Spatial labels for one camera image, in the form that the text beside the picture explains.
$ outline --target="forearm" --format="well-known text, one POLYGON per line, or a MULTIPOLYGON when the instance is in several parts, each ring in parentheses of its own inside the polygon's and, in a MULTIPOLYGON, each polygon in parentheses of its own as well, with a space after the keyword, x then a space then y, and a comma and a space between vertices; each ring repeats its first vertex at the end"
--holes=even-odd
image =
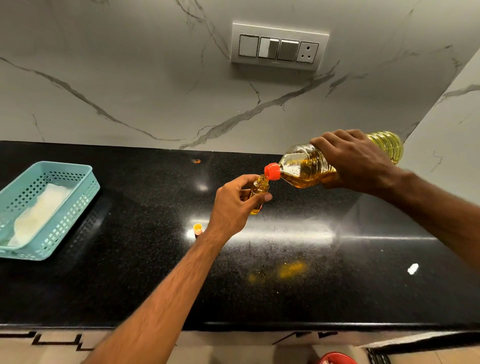
POLYGON ((85 364, 166 363, 223 240, 215 232, 200 235, 170 274, 85 364))
POLYGON ((379 197, 412 217, 480 271, 479 206, 400 169, 379 197))

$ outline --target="person's right arm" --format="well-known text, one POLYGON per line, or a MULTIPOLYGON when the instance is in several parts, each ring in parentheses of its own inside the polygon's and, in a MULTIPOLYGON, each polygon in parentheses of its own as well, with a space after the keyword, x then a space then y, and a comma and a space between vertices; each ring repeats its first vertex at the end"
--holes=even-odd
POLYGON ((480 272, 480 206, 393 165, 360 130, 325 133, 310 143, 337 170, 326 188, 349 188, 395 205, 480 272))

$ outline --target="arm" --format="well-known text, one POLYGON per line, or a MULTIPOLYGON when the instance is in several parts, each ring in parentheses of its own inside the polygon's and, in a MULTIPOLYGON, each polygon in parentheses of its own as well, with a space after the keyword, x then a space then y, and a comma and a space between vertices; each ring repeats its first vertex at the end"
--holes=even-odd
POLYGON ((250 211, 270 194, 247 201, 242 186, 257 175, 243 175, 217 190, 207 230, 145 302, 105 339, 84 364, 164 364, 170 357, 183 323, 223 245, 243 229, 250 211))
POLYGON ((395 205, 480 271, 480 207, 393 165, 359 130, 337 130, 314 138, 336 168, 326 188, 345 187, 395 205))

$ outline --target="teal plastic basket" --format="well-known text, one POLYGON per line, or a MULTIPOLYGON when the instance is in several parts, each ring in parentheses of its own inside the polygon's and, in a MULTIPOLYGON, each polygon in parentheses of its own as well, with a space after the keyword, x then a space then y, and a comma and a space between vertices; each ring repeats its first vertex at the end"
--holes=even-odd
POLYGON ((48 258, 99 189, 91 166, 47 161, 31 165, 0 191, 0 257, 26 260, 48 258), (6 246, 14 236, 15 220, 36 203, 36 197, 48 183, 71 188, 72 191, 26 245, 6 246))

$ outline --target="hand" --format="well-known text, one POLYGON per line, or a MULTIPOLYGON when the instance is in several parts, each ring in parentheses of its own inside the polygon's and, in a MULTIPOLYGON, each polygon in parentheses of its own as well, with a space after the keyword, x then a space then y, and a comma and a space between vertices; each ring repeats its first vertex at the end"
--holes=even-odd
POLYGON ((245 227, 250 212, 256 206, 272 199, 269 193, 257 194, 248 199, 250 189, 242 188, 255 182, 258 177, 257 174, 244 174, 216 191, 207 231, 220 234, 225 240, 223 244, 245 227))
POLYGON ((336 174, 323 181, 326 188, 345 187, 372 195, 397 181, 404 171, 360 130, 337 130, 310 141, 320 149, 336 174))

